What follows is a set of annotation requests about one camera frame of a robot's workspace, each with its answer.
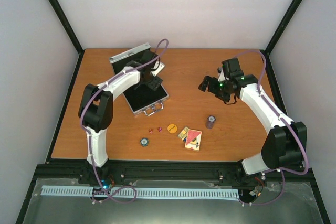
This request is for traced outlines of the aluminium poker case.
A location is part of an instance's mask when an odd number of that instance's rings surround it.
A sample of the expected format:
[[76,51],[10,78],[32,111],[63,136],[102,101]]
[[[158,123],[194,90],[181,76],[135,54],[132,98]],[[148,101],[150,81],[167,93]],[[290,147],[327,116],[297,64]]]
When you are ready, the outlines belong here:
[[[140,66],[154,59],[156,56],[157,54],[151,51],[151,46],[147,42],[118,55],[112,56],[109,60],[114,73],[117,74],[130,62],[135,63],[136,66]],[[161,63],[160,59],[149,65],[151,79],[154,77],[151,71],[154,71],[157,68],[156,64],[159,63]],[[152,91],[145,85],[151,79],[145,80],[144,76],[141,78],[142,80],[140,83],[125,90],[123,95],[133,114],[136,115],[143,112],[147,116],[150,116],[156,113],[156,111],[163,109],[163,102],[169,98],[169,95],[162,84],[156,91]]]

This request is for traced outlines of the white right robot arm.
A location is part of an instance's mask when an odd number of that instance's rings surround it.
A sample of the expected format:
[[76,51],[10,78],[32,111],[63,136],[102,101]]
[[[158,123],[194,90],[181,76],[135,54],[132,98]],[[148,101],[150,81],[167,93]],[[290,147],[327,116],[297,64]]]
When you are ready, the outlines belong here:
[[285,115],[265,93],[261,81],[244,74],[237,58],[222,62],[217,78],[205,76],[199,89],[208,91],[230,105],[230,99],[240,99],[255,114],[267,137],[260,153],[238,162],[237,179],[257,173],[287,171],[297,175],[308,172],[306,153],[307,128]]

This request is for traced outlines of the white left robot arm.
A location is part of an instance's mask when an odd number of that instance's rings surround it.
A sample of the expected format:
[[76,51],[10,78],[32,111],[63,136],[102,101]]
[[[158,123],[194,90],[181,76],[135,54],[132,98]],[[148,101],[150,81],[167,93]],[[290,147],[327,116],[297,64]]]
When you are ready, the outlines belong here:
[[133,113],[145,111],[168,97],[157,74],[163,69],[160,58],[149,49],[111,58],[115,75],[99,85],[88,84],[83,92],[78,116],[88,139],[88,162],[94,166],[91,178],[108,180],[107,128],[113,119],[113,103],[124,95]]

